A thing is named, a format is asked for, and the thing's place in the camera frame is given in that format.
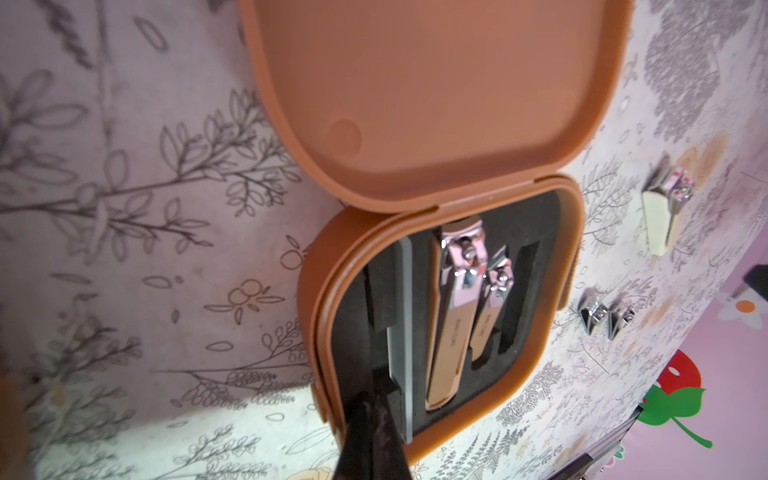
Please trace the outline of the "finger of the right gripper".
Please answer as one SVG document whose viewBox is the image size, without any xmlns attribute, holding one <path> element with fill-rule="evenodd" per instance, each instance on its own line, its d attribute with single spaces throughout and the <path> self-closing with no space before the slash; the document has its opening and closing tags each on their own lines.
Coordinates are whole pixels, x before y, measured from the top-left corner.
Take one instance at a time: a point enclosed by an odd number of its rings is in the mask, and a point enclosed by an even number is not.
<svg viewBox="0 0 768 480">
<path fill-rule="evenodd" d="M 627 420 L 588 447 L 575 460 L 550 476 L 548 480 L 595 479 L 604 470 L 610 459 L 620 450 L 622 440 L 641 413 L 642 408 L 636 407 Z"/>
</svg>

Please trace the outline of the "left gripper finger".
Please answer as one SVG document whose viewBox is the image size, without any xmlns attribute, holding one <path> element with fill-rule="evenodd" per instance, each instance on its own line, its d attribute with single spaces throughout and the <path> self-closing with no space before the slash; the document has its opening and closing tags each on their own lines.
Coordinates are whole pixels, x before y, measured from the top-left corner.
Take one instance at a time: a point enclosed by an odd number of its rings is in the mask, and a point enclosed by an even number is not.
<svg viewBox="0 0 768 480">
<path fill-rule="evenodd" d="M 346 436 L 332 478 L 411 479 L 402 439 L 387 398 L 372 385 L 345 410 Z"/>
</svg>

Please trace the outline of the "dark brown nail clipper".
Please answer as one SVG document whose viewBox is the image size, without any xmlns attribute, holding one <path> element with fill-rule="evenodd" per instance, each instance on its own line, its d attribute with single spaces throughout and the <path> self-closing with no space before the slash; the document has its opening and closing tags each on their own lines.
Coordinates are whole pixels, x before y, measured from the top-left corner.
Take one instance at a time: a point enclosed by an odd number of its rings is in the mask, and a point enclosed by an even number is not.
<svg viewBox="0 0 768 480">
<path fill-rule="evenodd" d="M 458 392 L 488 265 L 483 221 L 474 215 L 434 230 L 425 408 L 437 410 Z"/>
</svg>

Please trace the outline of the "cream nail clipper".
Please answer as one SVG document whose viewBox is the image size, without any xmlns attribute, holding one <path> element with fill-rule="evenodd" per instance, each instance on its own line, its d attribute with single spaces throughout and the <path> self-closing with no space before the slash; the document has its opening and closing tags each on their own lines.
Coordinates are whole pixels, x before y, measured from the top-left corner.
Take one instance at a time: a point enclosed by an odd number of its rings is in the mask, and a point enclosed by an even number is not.
<svg viewBox="0 0 768 480">
<path fill-rule="evenodd" d="M 642 192 L 648 248 L 664 256 L 673 243 L 682 211 L 694 195 L 695 181 L 680 166 L 659 169 Z"/>
</svg>

